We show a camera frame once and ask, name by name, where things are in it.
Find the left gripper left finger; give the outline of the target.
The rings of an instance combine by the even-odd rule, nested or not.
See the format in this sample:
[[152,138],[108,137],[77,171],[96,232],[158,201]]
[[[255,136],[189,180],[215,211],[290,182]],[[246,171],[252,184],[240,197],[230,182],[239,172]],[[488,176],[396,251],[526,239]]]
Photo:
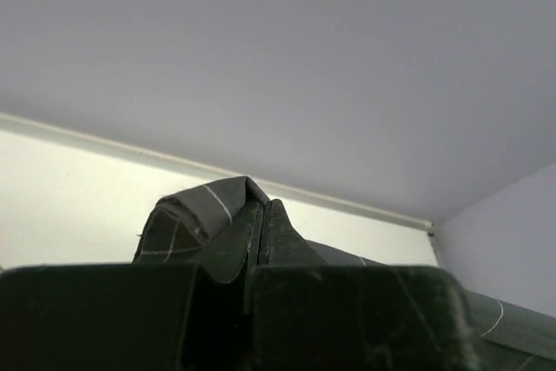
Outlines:
[[249,370],[248,203],[184,261],[12,268],[1,275],[4,370]]

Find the dark checked cloth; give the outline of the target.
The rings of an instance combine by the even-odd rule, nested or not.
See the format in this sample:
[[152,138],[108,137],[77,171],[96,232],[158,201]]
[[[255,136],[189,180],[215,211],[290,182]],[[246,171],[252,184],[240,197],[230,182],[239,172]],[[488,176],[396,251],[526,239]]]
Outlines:
[[[251,202],[273,203],[248,176],[225,178],[158,200],[142,229],[134,262],[180,262],[212,242]],[[468,291],[473,323],[492,370],[553,370],[555,320],[551,316]]]

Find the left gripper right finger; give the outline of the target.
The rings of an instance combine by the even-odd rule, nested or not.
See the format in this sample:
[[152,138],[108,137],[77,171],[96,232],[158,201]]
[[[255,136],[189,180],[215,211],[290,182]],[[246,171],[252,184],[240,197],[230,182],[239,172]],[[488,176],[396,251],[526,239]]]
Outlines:
[[479,370],[459,283],[424,266],[330,265],[265,208],[250,285],[256,370]]

